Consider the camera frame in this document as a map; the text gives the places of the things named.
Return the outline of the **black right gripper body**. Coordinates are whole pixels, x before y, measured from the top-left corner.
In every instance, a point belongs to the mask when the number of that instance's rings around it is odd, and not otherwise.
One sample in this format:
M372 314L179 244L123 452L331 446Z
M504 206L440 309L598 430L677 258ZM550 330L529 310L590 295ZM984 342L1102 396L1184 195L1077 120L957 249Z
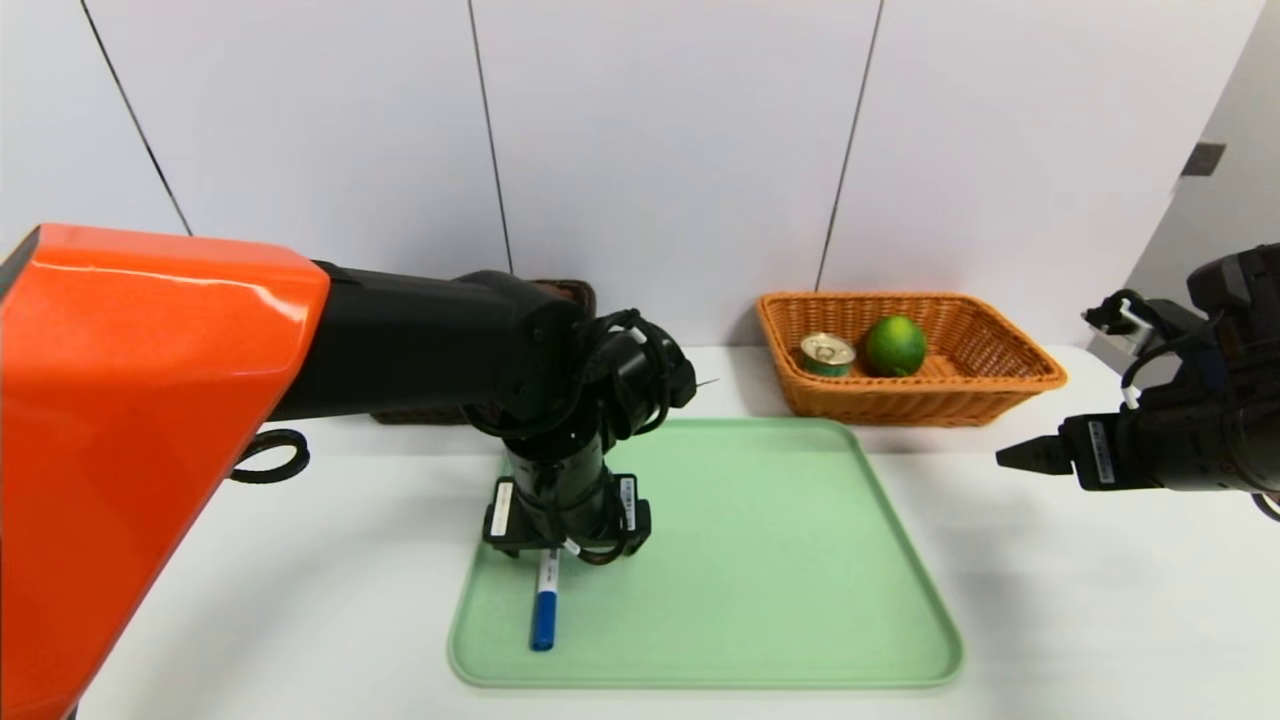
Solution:
M1088 491L1222 488L1222 400L1139 404L1060 427Z

